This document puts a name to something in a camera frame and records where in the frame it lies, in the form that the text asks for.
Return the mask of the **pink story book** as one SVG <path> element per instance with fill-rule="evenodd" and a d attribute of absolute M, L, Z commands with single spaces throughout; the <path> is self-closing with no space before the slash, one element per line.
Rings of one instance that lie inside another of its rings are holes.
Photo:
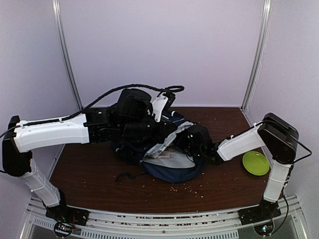
<path fill-rule="evenodd" d="M 168 147 L 164 151 L 159 152 L 155 155 L 156 159 L 166 159 L 166 158 L 173 158 L 175 155 L 175 148 L 174 147 Z"/>

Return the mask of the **navy blue backpack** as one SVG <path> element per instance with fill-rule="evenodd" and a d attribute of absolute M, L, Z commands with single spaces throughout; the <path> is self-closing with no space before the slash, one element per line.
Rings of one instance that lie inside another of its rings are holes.
<path fill-rule="evenodd" d="M 198 124 L 176 111 L 162 114 L 162 119 L 177 127 L 163 143 L 123 140 L 111 143 L 111 149 L 120 160 L 140 166 L 145 173 L 169 182 L 181 183 L 203 172 L 206 164 L 204 143 L 196 138 Z"/>

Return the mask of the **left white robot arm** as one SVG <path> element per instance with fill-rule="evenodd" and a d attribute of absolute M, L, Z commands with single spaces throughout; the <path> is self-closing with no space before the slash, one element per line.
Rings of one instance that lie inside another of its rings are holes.
<path fill-rule="evenodd" d="M 43 202 L 49 215 L 58 222 L 76 220 L 61 190 L 47 181 L 36 166 L 32 150 L 60 144 L 94 144 L 125 139 L 163 142 L 175 126 L 161 119 L 175 100 L 170 89 L 161 90 L 155 99 L 139 89 L 124 89 L 118 101 L 107 108 L 90 105 L 63 118 L 24 121 L 13 116 L 2 134 L 2 167 L 10 176 L 25 182 Z"/>

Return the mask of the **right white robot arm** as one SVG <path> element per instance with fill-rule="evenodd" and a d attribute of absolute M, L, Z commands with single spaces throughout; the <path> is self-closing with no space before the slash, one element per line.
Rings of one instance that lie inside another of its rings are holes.
<path fill-rule="evenodd" d="M 299 132 L 274 113 L 223 141 L 214 143 L 206 127 L 196 124 L 177 136 L 176 145 L 185 154 L 218 165 L 264 147 L 271 155 L 271 171 L 260 203 L 238 211 L 241 224 L 253 224 L 281 215 L 278 200 L 296 163 Z"/>

